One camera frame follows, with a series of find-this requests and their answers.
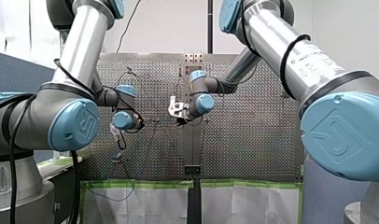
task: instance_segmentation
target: white wall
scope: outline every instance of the white wall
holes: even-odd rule
[[[117,21],[105,37],[106,52],[115,52],[137,0],[125,1],[125,18]],[[309,0],[292,0],[296,10],[295,27],[312,31],[312,5]],[[219,30],[222,0],[214,1],[214,53],[239,53],[244,46],[234,35]],[[207,52],[206,0],[142,0],[119,52]]]
[[[315,0],[314,42],[346,69],[379,78],[379,0]]]
[[[105,50],[115,52],[137,0],[125,1],[125,18],[105,37]],[[207,1],[142,0],[119,52],[200,52],[207,48]]]

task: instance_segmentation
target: metal post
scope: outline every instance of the metal post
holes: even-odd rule
[[[207,53],[213,53],[213,0],[208,0],[207,6]]]

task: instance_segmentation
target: metal frame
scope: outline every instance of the metal frame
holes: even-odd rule
[[[190,80],[190,72],[196,69],[205,69],[205,66],[208,63],[231,63],[235,59],[236,55],[208,55],[208,54],[195,54],[195,53],[187,53],[187,54],[102,54],[101,55],[101,63],[99,63],[99,73],[101,76],[101,79],[103,81],[104,79],[104,74],[109,74],[114,73],[114,69],[117,69],[117,67],[121,66],[122,62],[125,63],[138,63],[138,62],[146,62],[145,66],[149,70],[154,70],[153,72],[156,72],[158,74],[162,74],[163,76],[164,71],[161,71],[160,63],[163,62],[174,62],[177,64],[177,78],[181,82],[189,83]],[[103,67],[102,63],[109,61],[115,68],[111,67]],[[151,63],[157,63],[159,67],[157,68],[150,68]],[[180,89],[179,93],[180,97],[182,99],[186,98],[186,94],[190,93],[190,90],[186,90],[186,88],[183,88],[181,84],[179,84]],[[285,98],[287,95],[282,92],[281,97]],[[166,95],[166,100],[168,101],[170,99],[170,95]],[[138,99],[138,103],[141,104],[141,97]],[[167,110],[168,110],[168,105],[166,104],[166,111],[165,114],[168,115]],[[177,148],[178,150],[182,150],[182,168],[181,171],[179,172],[181,175],[177,176],[136,176],[136,178],[139,179],[146,179],[146,180],[177,180],[177,179],[188,179],[188,180],[193,180],[194,183],[194,188],[189,189],[189,200],[188,200],[188,223],[189,224],[200,224],[202,223],[202,189],[201,189],[201,179],[202,178],[210,178],[208,175],[204,175],[203,171],[203,153],[206,148],[204,148],[204,141],[203,141],[203,134],[204,134],[204,125],[205,123],[208,123],[208,116],[205,117],[204,120],[206,122],[201,121],[200,125],[198,126],[190,126],[190,125],[185,125],[182,127],[181,130],[181,138],[182,138],[182,148]],[[193,124],[197,124],[200,122],[198,119],[193,121]],[[297,124],[297,131],[296,131],[296,142],[295,142],[295,175],[291,176],[250,176],[249,178],[246,179],[261,179],[261,180],[271,180],[271,181],[279,181],[279,182],[302,182],[302,176],[301,176],[301,165],[303,162],[303,148],[301,144],[301,139],[300,139],[300,134],[299,134],[299,128]],[[131,142],[133,139],[129,139],[129,144],[128,148],[130,147],[136,147],[136,146],[131,146]],[[100,148],[94,148],[92,149],[92,152],[97,152]],[[105,157],[105,152],[100,153],[97,152],[97,156],[99,157],[97,160],[100,160],[100,157]],[[132,156],[135,157],[141,157],[143,156],[140,152],[135,153]],[[84,161],[85,167],[87,167],[87,162],[97,162],[97,161],[92,161],[96,160],[95,158],[90,157],[89,159]],[[110,162],[110,164],[99,164],[99,167],[104,167],[105,170],[112,170],[115,169],[114,165]],[[133,175],[133,167],[131,168],[131,165],[128,165],[128,170],[131,176]],[[118,175],[112,175],[112,176],[99,176],[102,178],[109,178],[109,177],[119,177],[123,178],[126,177],[124,174],[124,171],[122,169],[119,170]],[[230,175],[230,176],[213,176],[214,178],[237,178],[240,176],[235,176],[235,175]]]
[[[108,63],[105,65],[101,65],[99,63],[99,73],[101,73],[101,78],[104,78],[104,73],[113,73],[115,70],[118,69],[119,66],[117,63],[136,63],[136,62],[143,62],[142,64],[145,65],[146,70],[148,73],[153,72],[153,70],[158,73],[158,76],[163,76],[163,66],[161,63],[163,62],[168,62],[168,63],[177,63],[177,78],[182,78],[180,79],[181,81],[184,81],[185,83],[188,83],[189,81],[189,74],[190,72],[187,71],[187,69],[206,69],[205,66],[210,63],[221,63],[223,62],[224,64],[229,64],[231,63],[236,55],[210,55],[210,54],[194,54],[194,53],[188,53],[188,54],[102,54],[101,55],[101,62],[111,62],[114,66],[108,67]],[[152,63],[157,63],[157,66],[155,69],[152,67]],[[280,82],[278,82],[278,78],[276,77],[276,85],[279,85]],[[181,98],[185,98],[185,93],[188,94],[188,90],[185,87],[179,87]],[[283,93],[282,89],[282,98],[284,101],[290,101],[289,99],[286,99],[286,95]],[[290,102],[291,104],[291,112],[287,116],[290,116],[290,120],[293,120],[293,116],[296,116],[297,114],[293,115],[292,114],[292,105],[293,103]],[[208,121],[210,117],[205,116],[205,120]],[[102,118],[102,122],[108,122],[108,118]],[[182,127],[182,130],[180,130],[180,134],[182,134],[182,164],[183,168],[180,171],[182,172],[182,175],[176,175],[176,176],[137,176],[140,179],[145,179],[145,180],[171,180],[171,179],[197,179],[197,178],[244,178],[244,179],[258,179],[258,180],[270,180],[270,181],[279,181],[279,182],[301,182],[302,181],[302,176],[301,176],[301,165],[303,164],[303,147],[301,143],[301,138],[299,134],[299,128],[297,126],[296,128],[296,141],[295,141],[295,175],[290,175],[290,176],[235,176],[235,175],[230,175],[230,176],[212,176],[212,175],[205,175],[202,167],[202,155],[204,153],[204,142],[203,142],[203,137],[202,134],[204,134],[204,125],[207,122],[202,122],[199,126],[192,127],[189,125],[185,125]],[[105,157],[102,152],[99,151],[99,148],[94,148],[92,151],[97,152],[97,155],[99,157]],[[87,162],[95,162],[92,161],[93,158],[89,158],[88,160],[85,160],[85,164]],[[99,164],[100,167],[104,167],[106,170],[111,170],[114,168],[114,165],[112,164]],[[201,173],[198,174],[196,173],[197,167],[201,169]],[[194,169],[195,173],[189,173],[189,169]],[[133,169],[129,169],[129,172],[133,176]],[[124,171],[123,169],[118,170],[118,175],[113,175],[113,176],[105,176],[101,175],[103,178],[109,178],[109,177],[114,177],[114,178],[122,178],[124,177]]]

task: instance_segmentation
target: robotic arm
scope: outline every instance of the robotic arm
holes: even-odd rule
[[[209,93],[234,93],[236,84],[262,58],[279,75],[287,94],[300,102],[302,142],[330,173],[352,180],[379,181],[379,80],[347,71],[293,27],[287,0],[224,0],[220,29],[246,48],[222,79],[204,71],[190,76],[189,104],[169,107],[172,116],[196,119],[210,112]]]
[[[0,223],[9,223],[11,186],[18,219],[53,222],[53,185],[43,182],[33,150],[73,151],[87,146],[99,127],[98,106],[115,108],[116,129],[137,131],[144,126],[134,109],[134,87],[104,87],[96,72],[105,33],[123,17],[122,1],[49,0],[47,6],[52,24],[66,36],[52,81],[41,85],[37,95],[0,92]],[[8,174],[12,158],[16,189]],[[40,211],[33,216],[35,207]]]
[[[64,1],[49,1],[50,4]],[[116,89],[103,87],[96,73],[96,64],[103,45],[105,32],[115,19],[122,18],[120,1],[77,0],[73,3],[76,15],[72,25],[57,25],[50,11],[55,28],[70,29],[62,57],[56,63],[51,82],[40,87],[30,103],[18,129],[16,144],[26,149],[52,149],[57,151],[79,150],[89,144],[97,133],[99,112],[97,106],[114,106],[113,124],[121,130],[136,130],[143,122],[134,112],[133,86],[120,85]],[[9,130],[18,118],[24,101],[18,103],[10,116],[9,105],[0,109],[0,120],[9,117]],[[0,153],[7,154],[7,137],[3,136],[0,123]]]

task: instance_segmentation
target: black cable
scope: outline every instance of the black cable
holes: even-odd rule
[[[257,67],[258,67],[258,65],[256,64],[256,66],[254,67],[254,70],[251,73],[251,75],[248,78],[246,78],[245,80],[238,81],[238,82],[229,82],[227,80],[222,80],[222,82],[225,83],[225,84],[230,84],[230,85],[240,85],[240,84],[243,84],[245,82],[248,82],[248,80],[250,80],[256,74]]]
[[[81,199],[81,181],[79,178],[79,164],[78,164],[78,155],[75,151],[70,151],[71,157],[73,159],[73,170],[74,170],[74,198],[73,205],[70,214],[69,224],[77,224],[78,213],[79,213],[79,204]]]
[[[119,149],[124,150],[124,149],[126,149],[126,141],[125,141],[125,138],[123,137],[122,130],[119,130],[119,133],[120,133],[120,137],[122,138],[123,144],[125,146],[125,147],[119,146]]]
[[[298,42],[303,41],[303,40],[311,40],[311,36],[300,35],[297,37],[297,39],[295,39],[293,42],[291,42],[288,45],[288,48],[286,49],[285,54],[283,55],[282,62],[280,63],[280,80],[282,81],[282,86],[285,89],[285,92],[294,100],[296,100],[296,99],[295,99],[294,95],[292,94],[292,92],[290,91],[288,84],[286,82],[286,65],[288,62],[288,56],[289,56],[290,52],[294,49],[295,45]]]
[[[138,132],[140,132],[140,129],[137,129],[137,130],[134,131],[134,132],[129,132],[128,130],[125,130],[125,132],[126,132],[126,133],[138,133]]]
[[[31,96],[27,102],[24,104],[21,109],[21,113],[18,115],[18,118],[15,122],[14,128],[12,130],[11,139],[10,139],[10,151],[9,151],[9,164],[11,168],[11,204],[9,211],[9,220],[11,224],[15,224],[15,215],[16,215],[16,199],[17,199],[17,190],[18,190],[18,182],[17,182],[17,174],[16,174],[16,164],[15,164],[15,138],[18,133],[18,129],[21,125],[21,121],[26,113],[27,108],[30,103],[35,99],[35,95]]]
[[[132,18],[133,18],[133,16],[134,16],[134,13],[136,12],[137,7],[139,6],[140,2],[141,2],[141,0],[138,0],[136,6],[134,7],[133,13],[132,13],[132,15],[131,15],[131,18],[129,18],[129,20],[128,20],[128,24],[126,25],[125,31],[123,32],[122,36],[120,37],[119,45],[118,45],[118,47],[117,47],[117,52],[116,52],[116,53],[119,52],[120,46],[121,46],[121,44],[122,44],[122,39],[123,39],[123,37],[126,35],[126,32],[128,32],[129,25],[131,24],[131,21],[132,21]]]
[[[184,104],[188,101],[189,97],[190,97],[190,94],[187,94],[186,99],[184,99]],[[183,108],[182,111],[189,111],[189,110],[188,110],[187,108]],[[185,117],[185,115],[184,115],[184,117],[183,117],[183,120],[184,120],[184,121],[186,122],[186,124],[188,124],[189,126],[197,127],[197,126],[199,126],[199,125],[202,123],[202,121],[204,120],[204,116],[201,116],[201,120],[200,120],[197,124],[191,124],[190,122],[192,122],[192,121],[187,120],[186,117]]]
[[[31,96],[33,96],[33,94],[31,94],[31,93],[25,93],[25,94],[14,95],[14,96],[8,97],[8,98],[6,98],[4,100],[0,100],[0,109],[3,108],[6,105],[9,105],[9,104],[12,104],[12,103],[15,103],[15,102],[18,102],[18,101],[27,100]]]
[[[78,79],[74,78],[70,72],[68,72],[62,65],[61,65],[61,61],[59,59],[54,59],[53,60],[56,64],[56,66],[58,66],[58,68],[60,68],[62,70],[62,72],[64,72],[74,83],[76,83],[78,86],[82,87],[84,90],[88,91],[92,96],[95,95],[94,91],[91,90],[89,87],[87,87],[85,84],[83,84],[82,82],[80,82]]]
[[[120,84],[122,78],[125,76],[125,75],[132,75],[134,77],[137,77],[137,74],[133,72],[132,68],[131,67],[126,67],[126,69],[128,69],[127,72],[123,73],[122,75],[120,75],[118,81],[117,81],[117,86]]]
[[[143,169],[144,164],[146,164],[147,161],[148,161],[148,154],[149,154],[149,151],[150,151],[150,149],[151,149],[151,147],[152,147],[152,144],[153,144],[153,141],[154,141],[156,128],[157,128],[157,125],[155,125],[155,127],[154,127],[154,131],[153,131],[153,133],[152,133],[152,136],[151,136],[151,140],[150,140],[149,146],[147,147],[147,154],[146,154],[145,161],[143,162],[142,168],[139,169],[138,166],[137,166],[136,174],[135,174],[134,178],[137,178],[137,177],[139,176],[139,174],[142,173],[141,170]],[[123,163],[123,166],[124,166],[123,168],[124,168],[124,170],[125,170],[125,174],[127,175],[128,179],[131,179],[130,176],[129,176],[129,172],[128,172],[127,168],[126,168],[125,163]],[[123,201],[127,200],[127,199],[133,194],[134,189],[135,189],[135,183],[134,183],[134,182],[135,182],[135,179],[133,180],[133,184],[132,184],[132,190],[131,190],[131,192],[129,192],[129,194],[126,195],[125,197],[123,197],[122,199],[113,199],[113,198],[110,198],[110,197],[105,196],[104,194],[97,193],[97,192],[95,192],[94,190],[92,190],[92,189],[90,188],[90,186],[87,185],[87,184],[85,185],[85,188],[86,188],[90,193],[92,193],[93,195],[96,195],[96,196],[99,196],[99,197],[105,198],[105,199],[107,199],[107,200],[109,200],[109,201],[111,201],[111,202],[120,203],[120,202],[123,202]]]

